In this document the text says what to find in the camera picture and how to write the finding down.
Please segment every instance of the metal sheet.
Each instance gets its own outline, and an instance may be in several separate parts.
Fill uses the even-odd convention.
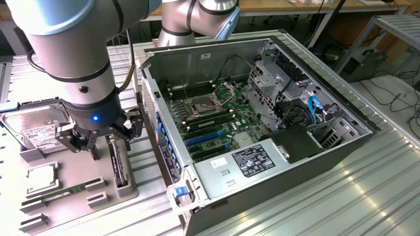
[[[383,128],[383,132],[331,171],[205,230],[201,235],[419,234],[420,153],[416,146],[420,145],[416,142],[411,143],[411,135],[391,120],[384,121],[380,117],[381,112],[367,106],[369,102],[287,34],[272,30],[241,33],[232,38],[264,35],[279,36],[327,81],[345,94],[349,101],[368,114]],[[136,49],[151,47],[151,43],[136,45]],[[115,73],[123,75],[127,70],[124,65],[128,63],[128,47],[111,47],[108,51]],[[20,60],[13,62],[11,85],[13,80],[21,80],[23,83],[9,95],[16,94],[15,98],[19,99],[17,94],[24,95],[23,87],[35,84],[31,81],[35,80],[33,75],[39,78],[45,75],[35,72],[23,58],[16,59]],[[39,91],[27,90],[31,91],[32,96],[28,95],[27,98],[37,98]],[[129,94],[124,96],[121,103],[127,108],[133,105],[135,100]],[[7,147],[0,149],[1,157],[5,156],[4,150],[15,150],[13,142],[8,140],[8,135],[0,136],[0,142],[5,141],[1,145],[5,144]],[[132,144],[129,156],[139,197],[53,228],[41,235],[183,234],[181,224],[168,205],[167,189],[147,136]],[[8,231],[3,231],[4,235],[19,233],[16,230],[9,234]]]

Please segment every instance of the blue pcie slot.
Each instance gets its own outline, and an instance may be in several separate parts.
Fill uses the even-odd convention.
[[[192,146],[195,144],[199,144],[199,143],[203,143],[203,142],[205,142],[208,140],[220,138],[221,134],[223,134],[223,130],[217,131],[213,134],[205,135],[205,136],[203,136],[200,138],[196,138],[193,140],[187,141],[185,145],[187,145],[187,147],[189,147],[189,146]]]

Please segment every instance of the metal table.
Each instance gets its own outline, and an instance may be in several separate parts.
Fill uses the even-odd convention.
[[[213,226],[200,235],[420,234],[419,142],[373,108],[344,79],[287,33],[272,30],[236,34],[232,38],[264,35],[279,37],[383,132],[331,171]],[[152,46],[151,43],[136,45],[139,58],[145,57],[141,49]],[[109,55],[116,80],[121,83],[128,70],[128,47],[111,47]],[[8,100],[20,100],[23,96],[25,99],[39,99],[40,94],[24,88],[43,83],[45,79],[45,75],[35,72],[27,64],[24,57],[15,57],[11,84],[7,84]],[[127,109],[133,102],[133,94],[128,91],[121,96],[123,108]],[[132,144],[129,153],[139,197],[40,235],[183,235],[179,218],[168,204],[167,188],[147,139],[144,136],[140,142]],[[0,136],[0,142],[4,141],[8,142],[5,148],[0,149],[0,156],[5,157],[0,171],[7,166],[8,158],[12,158],[5,155],[7,151],[12,153],[17,150],[16,142],[11,140],[8,134]],[[7,194],[0,195],[0,203],[5,198]],[[9,232],[5,229],[1,228],[1,235],[19,233],[16,229]]]
[[[336,63],[335,71],[337,73],[340,73],[344,69],[353,52],[361,46],[363,41],[368,37],[375,26],[381,27],[399,39],[404,40],[413,48],[420,50],[420,17],[412,14],[396,16],[375,16],[372,17],[368,25],[361,31],[361,34],[357,37],[347,54],[339,59],[339,62]]]

